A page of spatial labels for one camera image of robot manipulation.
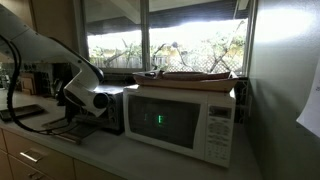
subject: wooden tray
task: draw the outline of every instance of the wooden tray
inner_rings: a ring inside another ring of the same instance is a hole
[[[149,71],[133,73],[136,83],[178,89],[230,92],[238,81],[234,72],[206,74],[199,72]]]

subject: kitchen counter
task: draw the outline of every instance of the kitchen counter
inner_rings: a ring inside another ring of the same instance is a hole
[[[6,98],[6,90],[0,90],[0,109],[6,109]],[[53,99],[14,94],[14,107],[35,103],[46,112],[21,120],[33,129],[42,129],[42,124],[64,117],[64,107],[56,106]],[[124,133],[117,136],[99,130],[76,145],[54,136],[27,132],[13,122],[0,121],[0,127],[126,179],[262,180],[240,124],[235,124],[228,169],[129,139]]]

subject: wall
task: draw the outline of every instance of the wall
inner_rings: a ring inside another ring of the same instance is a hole
[[[259,0],[246,127],[266,180],[320,179],[320,138],[296,123],[319,57],[319,0]]]

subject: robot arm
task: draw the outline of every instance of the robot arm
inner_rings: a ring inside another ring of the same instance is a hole
[[[65,60],[80,71],[64,88],[68,100],[95,116],[100,116],[108,104],[108,97],[94,89],[103,80],[103,72],[57,40],[42,36],[0,4],[0,35],[17,47],[22,62]],[[13,58],[8,45],[0,39],[0,53]]]

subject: white microwave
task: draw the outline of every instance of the white microwave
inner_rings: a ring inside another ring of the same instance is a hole
[[[229,93],[147,86],[123,91],[127,137],[228,167],[236,98]]]

